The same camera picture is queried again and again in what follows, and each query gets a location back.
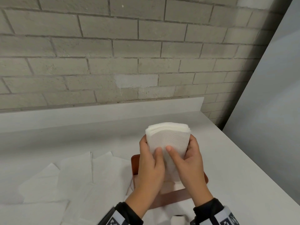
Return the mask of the person's left hand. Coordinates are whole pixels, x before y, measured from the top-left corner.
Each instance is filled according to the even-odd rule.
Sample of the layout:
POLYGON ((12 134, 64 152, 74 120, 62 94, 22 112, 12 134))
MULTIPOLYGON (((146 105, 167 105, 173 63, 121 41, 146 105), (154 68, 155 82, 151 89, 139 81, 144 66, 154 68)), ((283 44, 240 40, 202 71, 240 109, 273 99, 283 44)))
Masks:
POLYGON ((154 154, 150 152, 146 135, 144 135, 140 140, 140 161, 136 188, 144 193, 156 196, 162 187, 164 177, 164 158, 163 167, 155 167, 154 154))

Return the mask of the person's right hand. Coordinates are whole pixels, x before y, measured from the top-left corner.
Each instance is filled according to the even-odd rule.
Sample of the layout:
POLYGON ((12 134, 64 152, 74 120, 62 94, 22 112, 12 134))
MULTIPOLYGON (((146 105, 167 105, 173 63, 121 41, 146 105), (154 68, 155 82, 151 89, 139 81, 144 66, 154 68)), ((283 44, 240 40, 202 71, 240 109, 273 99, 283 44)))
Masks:
POLYGON ((197 139, 193 135, 190 135, 184 160, 185 166, 176 168, 185 188, 189 190, 189 192, 207 189, 202 155, 197 139))

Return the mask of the stack of white napkins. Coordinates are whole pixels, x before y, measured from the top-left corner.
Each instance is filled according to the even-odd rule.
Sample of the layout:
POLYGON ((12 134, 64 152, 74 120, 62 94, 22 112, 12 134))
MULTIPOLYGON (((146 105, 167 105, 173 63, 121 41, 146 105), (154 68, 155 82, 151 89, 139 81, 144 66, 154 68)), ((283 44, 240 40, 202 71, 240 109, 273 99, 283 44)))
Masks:
POLYGON ((185 157, 189 144, 191 130, 187 124, 164 122, 150 125, 145 130, 147 144, 153 154, 156 148, 163 150, 164 164, 166 169, 165 181, 179 182, 180 178, 176 166, 166 151, 166 146, 171 146, 178 152, 180 157, 185 157))

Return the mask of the person's left forearm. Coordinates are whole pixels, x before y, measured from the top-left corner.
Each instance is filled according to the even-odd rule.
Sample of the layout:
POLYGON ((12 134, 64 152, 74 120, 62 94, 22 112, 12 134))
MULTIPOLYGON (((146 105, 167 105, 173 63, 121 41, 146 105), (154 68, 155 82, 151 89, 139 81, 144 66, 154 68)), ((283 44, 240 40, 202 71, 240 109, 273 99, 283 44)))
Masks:
POLYGON ((125 218, 122 225, 143 225, 144 221, 142 218, 150 208, 156 196, 136 189, 125 201, 119 202, 114 206, 113 208, 125 218))

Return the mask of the person's right forearm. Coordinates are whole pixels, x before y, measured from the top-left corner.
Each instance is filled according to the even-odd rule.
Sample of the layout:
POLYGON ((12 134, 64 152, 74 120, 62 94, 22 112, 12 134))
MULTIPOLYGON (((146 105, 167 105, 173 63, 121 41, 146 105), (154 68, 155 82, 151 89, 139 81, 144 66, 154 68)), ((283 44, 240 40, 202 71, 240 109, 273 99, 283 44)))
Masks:
POLYGON ((212 196, 209 189, 193 190, 189 194, 195 205, 193 208, 195 217, 190 225, 219 225, 214 215, 222 211, 224 205, 212 196))

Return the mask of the brown napkin holder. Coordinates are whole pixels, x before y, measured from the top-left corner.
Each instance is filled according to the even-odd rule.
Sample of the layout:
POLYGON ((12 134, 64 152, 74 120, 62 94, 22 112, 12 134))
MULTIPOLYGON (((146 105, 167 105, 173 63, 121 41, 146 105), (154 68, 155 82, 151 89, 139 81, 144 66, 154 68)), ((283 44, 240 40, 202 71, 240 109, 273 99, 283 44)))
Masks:
MULTIPOLYGON (((140 155, 133 155, 131 157, 131 167, 133 176, 133 189, 136 188, 138 184, 138 170, 139 170, 140 155)), ((152 205, 149 209, 155 209, 159 207, 164 207, 169 204, 178 203, 190 199, 191 196, 186 188, 183 186, 182 182, 172 182, 164 181, 162 188, 152 205)))

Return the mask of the white rounded object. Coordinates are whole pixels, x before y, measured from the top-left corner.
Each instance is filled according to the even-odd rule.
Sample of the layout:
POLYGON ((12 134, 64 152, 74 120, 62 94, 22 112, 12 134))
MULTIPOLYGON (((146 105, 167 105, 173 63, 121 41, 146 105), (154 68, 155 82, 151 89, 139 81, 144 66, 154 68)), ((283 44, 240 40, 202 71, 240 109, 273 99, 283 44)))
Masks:
POLYGON ((174 215, 170 219, 170 225, 190 225, 187 215, 174 215))

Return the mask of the spread of loose paper sheets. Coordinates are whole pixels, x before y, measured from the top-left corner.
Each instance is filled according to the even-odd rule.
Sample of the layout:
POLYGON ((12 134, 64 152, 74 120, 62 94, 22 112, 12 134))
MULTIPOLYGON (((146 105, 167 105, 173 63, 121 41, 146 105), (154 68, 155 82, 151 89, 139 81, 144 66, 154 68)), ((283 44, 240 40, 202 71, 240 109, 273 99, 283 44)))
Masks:
POLYGON ((129 160, 90 152, 50 163, 17 188, 20 204, 0 204, 0 225, 97 225, 133 191, 129 160))

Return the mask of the white marker wrist band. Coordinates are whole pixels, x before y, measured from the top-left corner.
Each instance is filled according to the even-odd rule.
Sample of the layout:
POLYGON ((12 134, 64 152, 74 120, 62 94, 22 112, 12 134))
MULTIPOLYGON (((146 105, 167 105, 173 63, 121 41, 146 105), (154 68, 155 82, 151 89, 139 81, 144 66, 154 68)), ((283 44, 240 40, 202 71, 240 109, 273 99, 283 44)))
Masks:
POLYGON ((240 225, 228 206, 214 215, 219 225, 240 225))
POLYGON ((115 208, 111 208, 98 225, 122 225, 124 221, 125 218, 115 208))

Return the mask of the white counter backsplash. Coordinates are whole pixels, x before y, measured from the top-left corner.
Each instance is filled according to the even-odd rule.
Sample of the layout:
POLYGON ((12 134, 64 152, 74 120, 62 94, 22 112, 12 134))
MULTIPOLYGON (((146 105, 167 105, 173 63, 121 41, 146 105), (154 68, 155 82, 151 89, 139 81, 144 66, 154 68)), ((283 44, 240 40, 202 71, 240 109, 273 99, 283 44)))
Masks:
POLYGON ((0 133, 199 112, 204 97, 0 113, 0 133))

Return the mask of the white side panel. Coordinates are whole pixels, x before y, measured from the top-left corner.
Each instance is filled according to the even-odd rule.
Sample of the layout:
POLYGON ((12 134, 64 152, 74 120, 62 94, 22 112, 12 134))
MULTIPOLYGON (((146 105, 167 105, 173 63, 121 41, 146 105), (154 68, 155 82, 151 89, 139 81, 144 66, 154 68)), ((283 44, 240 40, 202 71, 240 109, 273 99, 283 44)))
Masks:
POLYGON ((292 0, 223 132, 300 206, 300 0, 292 0))

